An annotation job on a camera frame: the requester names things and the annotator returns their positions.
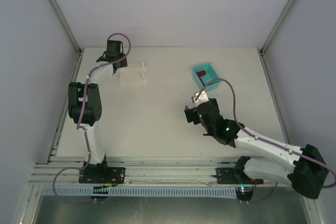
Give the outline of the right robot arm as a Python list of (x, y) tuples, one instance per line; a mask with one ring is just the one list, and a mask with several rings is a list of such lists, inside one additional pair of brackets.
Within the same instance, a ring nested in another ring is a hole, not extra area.
[(220, 115), (216, 99), (196, 102), (185, 107), (188, 123), (201, 124), (206, 135), (219, 144), (246, 150), (261, 159), (241, 156), (234, 166), (239, 183), (246, 180), (268, 180), (290, 185), (300, 195), (318, 199), (329, 170), (318, 149), (312, 145), (293, 146), (258, 135), (250, 128)]

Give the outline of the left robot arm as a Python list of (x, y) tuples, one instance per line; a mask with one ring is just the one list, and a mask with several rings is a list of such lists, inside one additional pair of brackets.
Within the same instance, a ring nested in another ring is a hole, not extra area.
[(83, 168), (79, 170), (80, 183), (104, 183), (109, 171), (106, 155), (97, 131), (102, 116), (102, 102), (97, 80), (104, 74), (115, 74), (126, 67), (127, 54), (123, 42), (108, 40), (107, 48), (97, 60), (96, 66), (86, 76), (85, 82), (71, 82), (68, 86), (68, 114), (82, 135), (86, 148)]

